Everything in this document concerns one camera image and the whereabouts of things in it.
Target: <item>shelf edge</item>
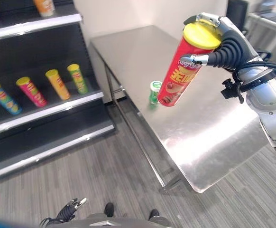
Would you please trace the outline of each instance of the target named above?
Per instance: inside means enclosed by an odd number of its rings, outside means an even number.
[[[23,117],[15,119],[15,120],[11,120],[11,121],[8,121],[8,122],[5,122],[5,123],[1,123],[0,124],[0,133],[3,132],[3,131],[8,130],[10,128],[28,123],[32,120],[37,120],[37,119],[40,119],[42,117],[46,117],[46,116],[61,112],[63,110],[69,110],[73,107],[85,104],[85,103],[93,101],[93,100],[100,99],[102,97],[103,97],[103,92],[95,93],[95,94],[92,94],[92,95],[89,95],[89,96],[86,96],[86,97],[82,97],[82,98],[79,98],[79,99],[76,99],[76,100],[73,100],[73,101],[69,101],[69,102],[65,102],[63,104],[59,104],[57,106],[54,106],[54,107],[51,107],[51,108],[48,108],[48,109],[45,109],[45,110],[42,110],[42,111],[39,111],[39,112],[35,112],[35,113],[32,113],[32,114],[25,115]]]
[[[34,155],[34,156],[30,157],[30,158],[21,160],[21,161],[15,163],[15,164],[12,164],[12,165],[9,165],[9,166],[7,166],[7,167],[5,167],[3,169],[0,169],[0,176],[4,175],[4,174],[7,174],[7,173],[9,173],[11,171],[14,171],[16,169],[25,167],[25,166],[27,166],[29,164],[36,163],[36,162],[40,161],[41,159],[46,158],[48,156],[51,156],[51,155],[53,155],[53,154],[55,154],[55,153],[57,153],[57,152],[59,152],[59,151],[61,151],[63,149],[66,149],[66,148],[68,148],[70,146],[73,146],[73,145],[76,145],[78,143],[90,140],[90,139],[92,139],[92,138],[94,138],[94,137],[96,137],[98,135],[101,135],[101,134],[106,133],[106,132],[108,132],[110,130],[113,130],[113,129],[114,129],[114,125],[111,124],[109,126],[101,128],[101,129],[99,129],[97,131],[94,131],[94,132],[89,133],[89,134],[85,134],[85,135],[83,135],[83,136],[81,136],[81,137],[79,137],[77,139],[74,139],[74,140],[66,142],[66,143],[64,143],[62,145],[59,145],[57,147],[54,147],[52,149],[49,149],[47,151],[44,151],[44,152],[39,153],[37,155]]]
[[[82,21],[82,17],[79,13],[54,17],[49,19],[42,19],[32,22],[26,22],[0,28],[0,39],[8,38],[12,36],[19,36],[30,32],[35,32],[42,29],[48,29],[60,25],[66,25]]]

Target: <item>product display shelf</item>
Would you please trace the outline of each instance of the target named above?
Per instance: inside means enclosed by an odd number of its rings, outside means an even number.
[[[63,118],[0,139],[0,176],[114,130],[101,100],[86,105],[84,110],[69,110]]]
[[[41,17],[35,11],[0,15],[0,39],[23,35],[43,29],[51,29],[82,20],[73,4],[56,6],[53,16]]]
[[[103,93],[97,83],[94,80],[88,80],[86,77],[84,77],[84,79],[88,87],[88,93],[83,95],[78,93],[73,81],[65,83],[71,95],[67,100],[61,100],[50,84],[48,87],[40,89],[40,92],[47,100],[47,105],[42,108],[36,107],[24,93],[20,93],[19,96],[13,97],[22,108],[20,114],[11,115],[0,105],[0,133],[30,121],[67,111],[79,105],[102,98]]]

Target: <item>black shoe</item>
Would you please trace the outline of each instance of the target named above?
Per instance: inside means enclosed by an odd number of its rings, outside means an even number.
[[[148,218],[148,220],[150,220],[152,217],[154,217],[154,216],[160,216],[159,215],[159,211],[157,210],[157,209],[153,209],[152,211],[151,211],[151,213],[149,214],[149,218]]]
[[[113,217],[114,216],[114,204],[107,203],[105,205],[104,214],[106,214],[107,217]]]

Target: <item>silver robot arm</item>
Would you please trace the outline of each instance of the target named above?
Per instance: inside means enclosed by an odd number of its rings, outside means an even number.
[[[227,18],[208,13],[190,17],[184,24],[202,22],[214,27],[214,33],[221,40],[221,45],[207,55],[184,55],[180,61],[190,65],[222,67],[233,74],[223,82],[221,92],[228,99],[244,99],[241,92],[246,92],[246,102],[260,118],[261,127],[270,144],[276,151],[276,63],[263,61],[239,29]]]

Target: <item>metal bar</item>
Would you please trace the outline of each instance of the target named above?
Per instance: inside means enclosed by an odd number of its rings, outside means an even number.
[[[82,21],[80,13],[25,22],[0,28],[0,39]]]
[[[174,178],[172,178],[165,186],[163,186],[159,192],[166,192],[168,190],[170,190],[171,188],[175,187],[175,185],[181,181],[181,178],[179,177],[179,174],[176,175]]]
[[[125,88],[116,89],[116,90],[113,91],[113,93],[114,93],[114,94],[115,94],[115,93],[119,93],[119,92],[122,92],[122,91],[124,91],[124,90],[125,90]]]
[[[148,163],[150,164],[150,166],[151,166],[151,168],[152,168],[154,174],[156,175],[156,177],[157,177],[159,183],[161,184],[162,188],[164,188],[164,187],[165,187],[164,181],[162,180],[161,176],[159,175],[159,173],[158,173],[158,171],[157,171],[155,165],[153,164],[151,158],[149,157],[147,151],[145,150],[143,144],[141,143],[141,140],[139,139],[139,137],[138,137],[138,135],[136,134],[134,128],[132,127],[130,121],[128,120],[127,116],[125,115],[124,111],[122,110],[121,106],[119,105],[117,99],[115,98],[115,94],[114,94],[114,92],[113,92],[113,86],[112,86],[112,82],[111,82],[111,77],[110,77],[110,73],[112,73],[112,72],[110,72],[108,66],[107,66],[105,63],[104,63],[104,67],[105,67],[106,77],[107,77],[108,83],[109,83],[110,95],[111,95],[112,101],[113,101],[113,103],[117,106],[117,108],[119,109],[119,111],[120,111],[120,113],[121,113],[121,115],[122,115],[122,117],[123,117],[125,123],[126,123],[127,126],[129,127],[129,129],[130,129],[130,131],[132,132],[132,134],[133,134],[135,140],[137,141],[139,147],[141,148],[142,152],[144,153],[144,156],[146,157]]]

